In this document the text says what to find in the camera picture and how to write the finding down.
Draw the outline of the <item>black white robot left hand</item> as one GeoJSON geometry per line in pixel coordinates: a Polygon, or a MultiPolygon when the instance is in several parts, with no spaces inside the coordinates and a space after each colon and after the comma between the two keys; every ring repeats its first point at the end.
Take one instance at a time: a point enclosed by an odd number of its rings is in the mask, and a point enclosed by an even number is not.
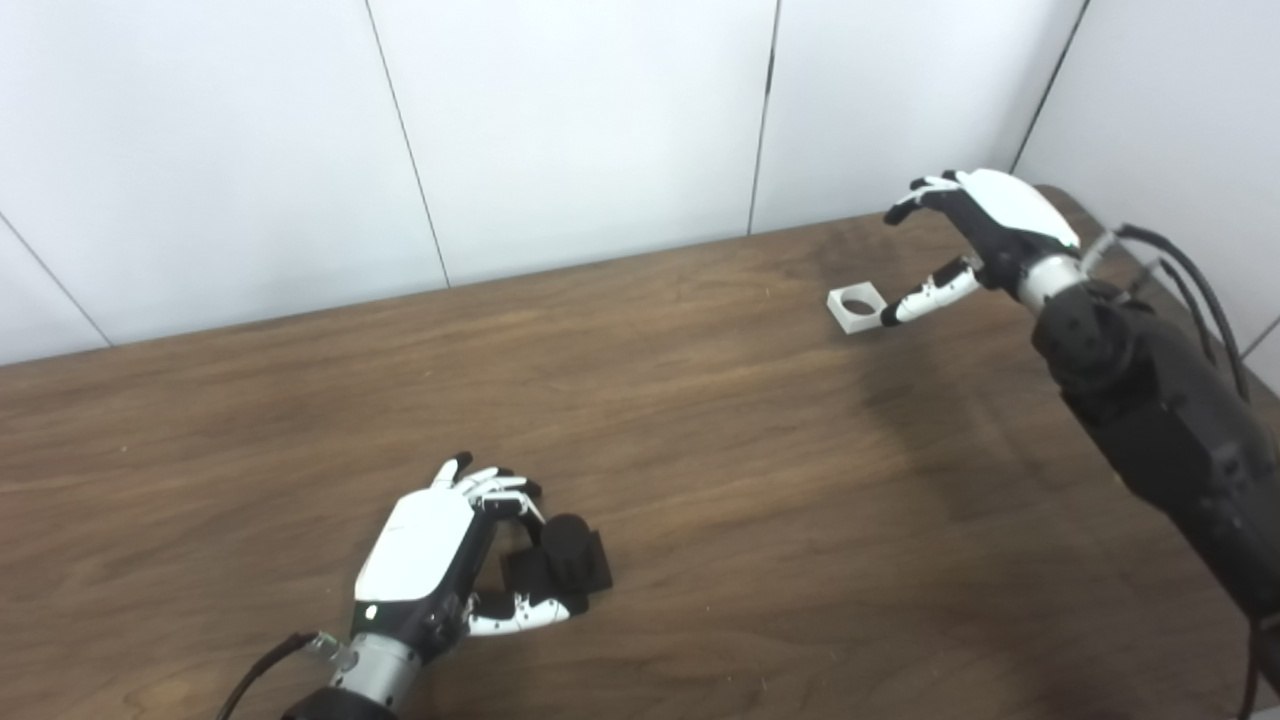
{"type": "Polygon", "coordinates": [[[457,454],[396,501],[355,582],[356,644],[387,641],[426,662],[468,637],[567,621],[613,585],[599,530],[547,516],[535,480],[471,461],[457,454]]]}

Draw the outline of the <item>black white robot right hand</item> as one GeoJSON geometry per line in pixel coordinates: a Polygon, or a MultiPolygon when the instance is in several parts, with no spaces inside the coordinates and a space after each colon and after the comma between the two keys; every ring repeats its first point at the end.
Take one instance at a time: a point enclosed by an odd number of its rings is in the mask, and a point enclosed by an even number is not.
{"type": "Polygon", "coordinates": [[[991,169],[925,176],[911,182],[883,220],[899,225],[922,209],[948,219],[972,250],[887,304],[879,313],[883,327],[914,322],[978,290],[1002,291],[1038,316],[1052,297],[1085,279],[1079,236],[1023,179],[991,169]]]}

